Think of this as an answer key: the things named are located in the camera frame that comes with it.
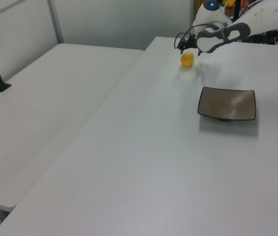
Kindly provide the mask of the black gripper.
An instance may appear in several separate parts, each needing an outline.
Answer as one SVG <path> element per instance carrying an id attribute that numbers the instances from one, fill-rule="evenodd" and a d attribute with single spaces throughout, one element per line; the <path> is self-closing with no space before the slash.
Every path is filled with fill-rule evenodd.
<path id="1" fill-rule="evenodd" d="M 183 54 L 185 49 L 197 48 L 197 38 L 195 34 L 190 34 L 188 39 L 182 38 L 182 46 L 179 46 L 180 54 Z"/>

